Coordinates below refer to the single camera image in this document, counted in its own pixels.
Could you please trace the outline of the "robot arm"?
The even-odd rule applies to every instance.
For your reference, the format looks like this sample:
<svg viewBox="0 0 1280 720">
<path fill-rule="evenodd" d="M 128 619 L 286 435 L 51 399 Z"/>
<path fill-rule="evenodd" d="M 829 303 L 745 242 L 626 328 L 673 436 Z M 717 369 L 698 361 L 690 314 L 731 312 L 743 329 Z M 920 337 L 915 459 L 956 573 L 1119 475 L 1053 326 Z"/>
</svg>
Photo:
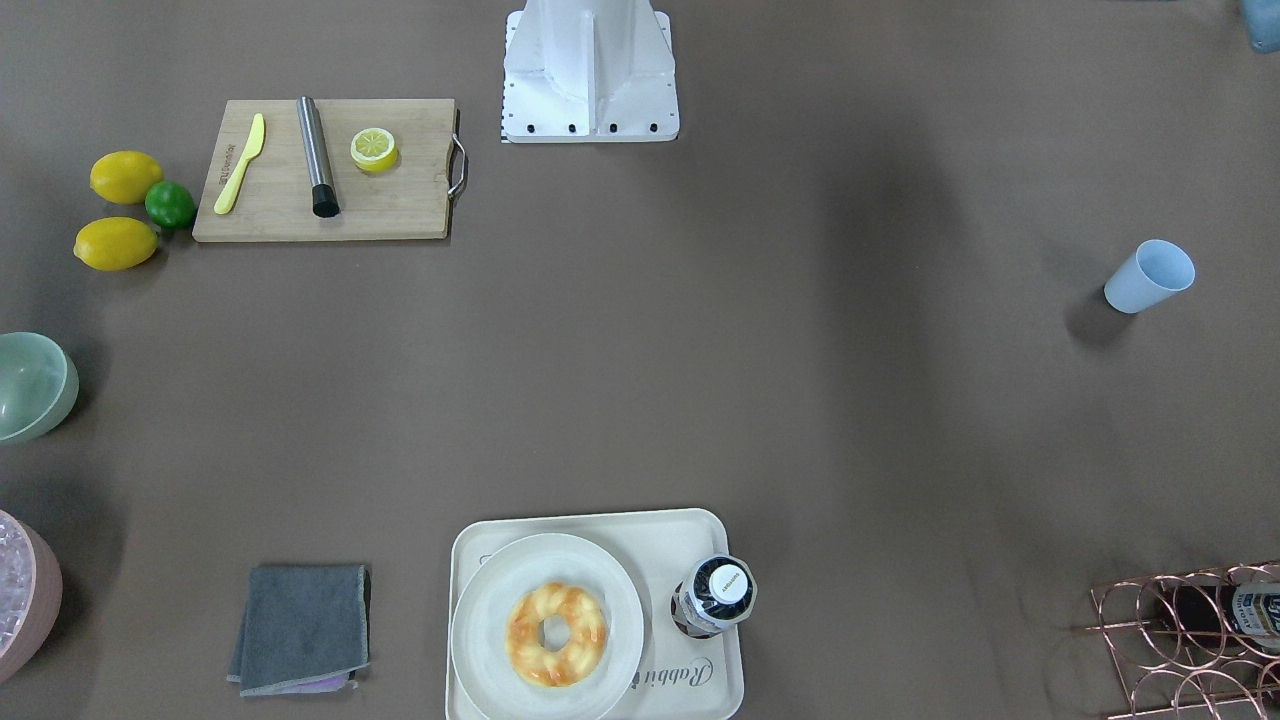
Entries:
<svg viewBox="0 0 1280 720">
<path fill-rule="evenodd" d="M 1245 23 L 1251 49 L 1260 54 L 1279 51 L 1279 0 L 1242 0 L 1242 18 Z"/>
</svg>

